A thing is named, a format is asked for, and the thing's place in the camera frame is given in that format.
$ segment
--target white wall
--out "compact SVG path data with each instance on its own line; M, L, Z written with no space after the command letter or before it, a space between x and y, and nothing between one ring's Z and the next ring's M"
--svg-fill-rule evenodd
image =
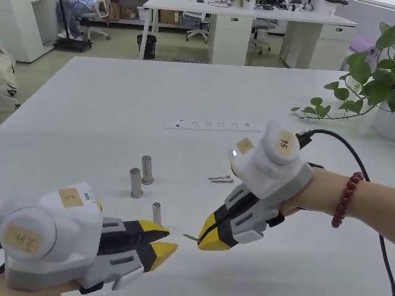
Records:
M346 6L338 6L336 15L358 23L358 34L371 43L375 43L380 37L380 22L395 25L395 10L353 0L349 0L349 4Z

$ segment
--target metal rod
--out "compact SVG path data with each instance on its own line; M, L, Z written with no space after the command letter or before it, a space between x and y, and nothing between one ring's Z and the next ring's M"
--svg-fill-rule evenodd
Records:
M231 180L211 180L211 183L234 183L235 181Z
M140 197L143 196L143 190L141 190L140 170L138 168L132 168L129 173L130 173L130 184L131 184L130 195L134 199L139 199Z
M143 163L143 178L141 182L144 185L150 185L154 182L154 178L152 177L152 158L149 155L145 155L141 161Z
M188 239L191 239L192 241L199 242L199 239L197 239L194 236L190 236L189 234L183 233L183 236L187 237Z
M156 202L152 205L152 216L155 224L162 225L160 203Z
M220 179L230 179L230 175L221 176L221 177L212 177L212 178L209 178L208 180L220 180Z

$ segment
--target electrical outlet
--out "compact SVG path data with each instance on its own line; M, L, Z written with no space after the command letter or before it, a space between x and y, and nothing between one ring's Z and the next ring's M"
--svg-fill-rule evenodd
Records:
M260 125L249 122L230 123L209 120L175 120L166 124L165 128L173 130L214 130L214 131L262 131Z

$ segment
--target red beaded bracelet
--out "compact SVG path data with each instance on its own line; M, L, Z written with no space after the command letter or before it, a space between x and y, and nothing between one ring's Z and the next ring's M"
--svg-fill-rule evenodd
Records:
M350 204L352 195L354 194L354 190L357 188L359 181L363 179L364 179L363 174L359 172L354 173L350 177L350 180L347 182L347 186L345 190L343 190L343 194L340 198L338 207L336 208L335 215L333 215L333 219L332 219L333 228L339 228L339 226L343 222L343 219L346 216L348 205Z

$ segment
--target human hand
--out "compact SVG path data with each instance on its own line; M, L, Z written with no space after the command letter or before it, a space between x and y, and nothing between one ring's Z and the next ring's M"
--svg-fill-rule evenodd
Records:
M78 290L80 285L77 282L69 282L61 286L51 287L36 292L14 290L6 286L5 274L0 275L0 295L7 296L58 296L62 293Z
M284 216L290 216L300 209L333 215L347 180L345 176L313 168L310 183L293 198L282 202L280 211Z

